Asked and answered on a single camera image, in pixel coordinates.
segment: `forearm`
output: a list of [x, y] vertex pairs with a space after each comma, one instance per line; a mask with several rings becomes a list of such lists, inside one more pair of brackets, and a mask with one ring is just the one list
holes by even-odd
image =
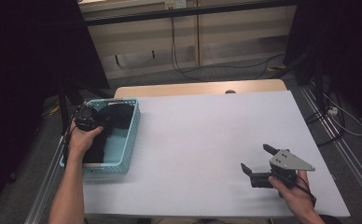
[[49, 223], [83, 223], [82, 156], [70, 151], [62, 182], [50, 208]]

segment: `teal basket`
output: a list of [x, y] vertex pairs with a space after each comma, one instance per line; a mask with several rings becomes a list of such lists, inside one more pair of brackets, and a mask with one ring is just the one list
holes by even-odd
[[[107, 136], [104, 146], [104, 162], [84, 163], [84, 175], [126, 174], [129, 171], [134, 141], [140, 122], [140, 109], [137, 99], [121, 99], [121, 101], [124, 104], [134, 105], [130, 128], [127, 130], [114, 129], [111, 135]], [[119, 99], [98, 99], [87, 102], [87, 105], [100, 110], [107, 105], [118, 102]], [[63, 158], [60, 165], [64, 167]]]

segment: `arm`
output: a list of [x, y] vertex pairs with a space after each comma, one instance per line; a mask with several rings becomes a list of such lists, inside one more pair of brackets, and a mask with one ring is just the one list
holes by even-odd
[[69, 156], [64, 176], [50, 208], [49, 223], [83, 223], [84, 201], [82, 189], [82, 159], [91, 147], [93, 138], [103, 127], [83, 132], [71, 125]]
[[[306, 171], [298, 171], [298, 176], [309, 184]], [[297, 184], [307, 189], [308, 186], [298, 178]], [[303, 224], [324, 224], [324, 221], [314, 210], [312, 200], [308, 194], [300, 189], [288, 189], [279, 179], [270, 176], [269, 181], [284, 197], [286, 205], [295, 217]]]

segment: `white table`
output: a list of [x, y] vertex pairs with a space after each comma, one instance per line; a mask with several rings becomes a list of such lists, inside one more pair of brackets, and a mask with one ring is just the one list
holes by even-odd
[[350, 214], [290, 91], [139, 98], [129, 173], [85, 181], [87, 214], [289, 217], [274, 189], [253, 189], [240, 163], [268, 172], [262, 144], [289, 148], [309, 173], [316, 210]]

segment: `hand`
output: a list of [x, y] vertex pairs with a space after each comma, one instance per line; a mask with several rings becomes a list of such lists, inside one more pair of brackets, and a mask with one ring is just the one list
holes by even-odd
[[70, 130], [71, 139], [69, 145], [69, 157], [77, 156], [82, 159], [85, 152], [91, 147], [94, 137], [103, 130], [103, 127], [100, 126], [90, 132], [84, 132], [78, 129], [76, 121], [73, 119]]
[[[309, 180], [306, 171], [298, 171], [297, 184], [305, 189], [308, 189]], [[269, 182], [277, 189], [285, 199], [286, 205], [289, 210], [302, 222], [302, 223], [324, 223], [320, 216], [315, 212], [312, 198], [306, 192], [298, 188], [288, 189], [281, 180], [270, 176]]]

